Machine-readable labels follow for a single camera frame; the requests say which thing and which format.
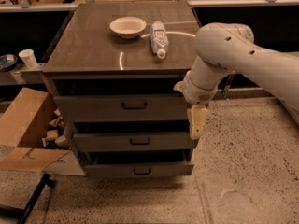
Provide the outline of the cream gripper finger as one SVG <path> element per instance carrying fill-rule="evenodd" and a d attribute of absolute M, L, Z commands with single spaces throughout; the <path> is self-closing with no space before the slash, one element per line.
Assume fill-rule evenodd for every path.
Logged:
<path fill-rule="evenodd" d="M 187 109 L 190 138 L 199 139 L 204 130 L 207 108 L 204 105 L 193 105 Z"/>

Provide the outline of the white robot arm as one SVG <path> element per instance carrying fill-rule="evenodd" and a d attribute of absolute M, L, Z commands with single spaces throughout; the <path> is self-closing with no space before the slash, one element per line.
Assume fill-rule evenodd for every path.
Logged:
<path fill-rule="evenodd" d="M 244 24 L 210 23 L 194 38 L 197 57 L 192 69 L 174 87 L 187 103 L 190 138 L 203 131 L 207 105 L 220 81 L 236 72 L 268 91 L 299 123 L 299 58 L 254 44 L 252 30 Z"/>

